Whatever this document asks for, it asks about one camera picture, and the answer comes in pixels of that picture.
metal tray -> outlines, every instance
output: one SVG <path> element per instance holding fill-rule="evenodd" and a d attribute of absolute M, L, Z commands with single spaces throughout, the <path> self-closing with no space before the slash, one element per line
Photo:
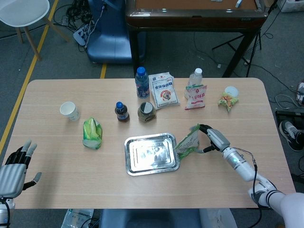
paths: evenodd
<path fill-rule="evenodd" d="M 131 176 L 175 171 L 180 166 L 173 134 L 162 133 L 128 138 L 124 143 L 125 165 Z"/>

plastic bottle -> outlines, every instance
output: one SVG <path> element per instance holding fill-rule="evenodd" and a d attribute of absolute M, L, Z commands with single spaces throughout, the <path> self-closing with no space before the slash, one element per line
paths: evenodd
<path fill-rule="evenodd" d="M 139 98 L 147 98 L 149 96 L 149 76 L 146 69 L 142 66 L 137 68 L 135 75 L 135 83 L 137 89 L 137 96 Z"/>
<path fill-rule="evenodd" d="M 127 122 L 130 119 L 127 106 L 120 101 L 116 103 L 115 113 L 119 121 Z"/>
<path fill-rule="evenodd" d="M 203 70 L 201 68 L 196 68 L 195 71 L 190 74 L 187 86 L 198 86 L 202 84 L 203 80 Z M 185 89 L 185 98 L 189 98 L 187 90 Z"/>

blue bottle cap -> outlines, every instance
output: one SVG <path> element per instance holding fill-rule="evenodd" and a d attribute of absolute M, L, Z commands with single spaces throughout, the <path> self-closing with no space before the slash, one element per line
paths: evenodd
<path fill-rule="evenodd" d="M 138 76 L 144 76 L 145 73 L 146 73 L 146 69 L 144 67 L 140 66 L 139 68 L 137 68 Z"/>
<path fill-rule="evenodd" d="M 121 103 L 120 101 L 116 103 L 116 108 L 122 109 L 123 107 L 123 103 Z"/>

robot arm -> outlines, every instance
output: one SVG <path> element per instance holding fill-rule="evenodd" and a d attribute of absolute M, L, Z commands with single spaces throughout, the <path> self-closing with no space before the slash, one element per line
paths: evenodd
<path fill-rule="evenodd" d="M 203 124 L 200 125 L 200 130 L 211 140 L 211 146 L 205 148 L 202 152 L 211 150 L 222 152 L 223 158 L 243 180 L 258 181 L 258 184 L 248 190 L 248 194 L 260 208 L 270 207 L 276 211 L 283 217 L 286 228 L 304 226 L 304 194 L 285 195 L 280 192 L 271 181 L 257 172 L 257 164 L 251 153 L 254 169 L 243 158 L 243 155 L 238 153 L 236 148 L 230 148 L 230 142 L 220 131 Z"/>
<path fill-rule="evenodd" d="M 10 225 L 10 209 L 15 208 L 13 199 L 21 194 L 23 190 L 37 184 L 41 177 L 38 172 L 35 178 L 24 183 L 29 162 L 37 147 L 33 144 L 30 147 L 31 140 L 28 140 L 24 146 L 20 147 L 16 152 L 12 153 L 0 167 L 0 227 L 9 227 Z"/>

floor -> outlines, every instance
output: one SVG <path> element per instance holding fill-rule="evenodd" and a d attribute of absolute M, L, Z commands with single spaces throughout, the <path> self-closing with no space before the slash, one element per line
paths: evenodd
<path fill-rule="evenodd" d="M 72 2 L 72 0 L 61 0 L 57 8 Z M 278 9 L 269 16 L 263 26 L 262 33 L 268 28 Z M 276 76 L 281 82 L 289 88 L 296 88 L 298 82 L 304 80 L 303 76 L 303 57 L 304 57 L 304 12 L 281 13 L 269 29 L 273 39 L 262 37 L 262 50 L 257 50 L 253 64 L 262 66 Z M 35 28 L 42 25 L 42 22 L 30 26 Z M 70 33 L 65 28 L 60 28 L 65 33 Z M 15 33 L 14 29 L 0 23 L 0 37 Z M 36 44 L 39 43 L 43 33 L 43 28 L 32 31 L 31 35 Z M 226 64 L 233 55 L 233 51 L 228 46 L 223 46 L 214 52 L 211 47 L 225 42 L 238 34 L 234 33 L 193 33 L 193 32 L 155 32 L 147 34 L 147 54 L 145 58 L 145 67 L 150 74 L 170 71 L 175 77 L 188 77 L 190 72 L 196 67 L 204 70 L 204 77 L 221 77 Z M 33 51 L 26 40 L 20 44 L 17 37 L 1 39 L 0 38 L 0 135 L 5 131 L 11 112 L 17 101 L 20 89 L 26 76 L 30 75 L 29 70 L 33 59 Z M 100 78 L 102 64 L 94 64 L 89 61 L 85 52 L 80 53 L 76 42 L 66 43 L 54 31 L 47 32 L 45 41 L 41 49 L 42 61 L 38 61 L 33 68 L 30 81 L 35 79 L 57 79 L 57 78 Z M 235 70 L 233 77 L 245 77 L 247 67 L 240 62 Z M 261 79 L 264 84 L 270 101 L 278 93 L 283 93 L 294 97 L 294 94 L 279 83 L 277 79 L 260 67 L 252 66 L 250 77 Z M 131 65 L 113 65 L 107 66 L 105 78 L 132 78 L 133 69 Z M 282 110 L 277 103 L 270 103 L 272 111 Z M 293 107 L 292 111 L 301 111 L 295 109 L 290 103 L 284 105 Z M 0 161 L 3 160 L 7 144 L 10 139 L 10 128 L 7 140 L 5 141 Z M 283 149 L 291 173 L 300 174 L 298 161 L 303 156 L 303 151 L 294 152 L 281 137 Z M 297 192 L 304 192 L 304 185 L 298 183 L 295 185 Z M 61 226 L 66 209 L 61 210 L 15 210 L 12 228 L 23 227 L 49 227 L 58 228 Z M 248 227 L 258 219 L 258 210 L 255 209 L 232 209 L 238 227 Z M 256 227 L 274 228 L 282 218 L 272 210 L 263 211 L 261 222 Z"/>

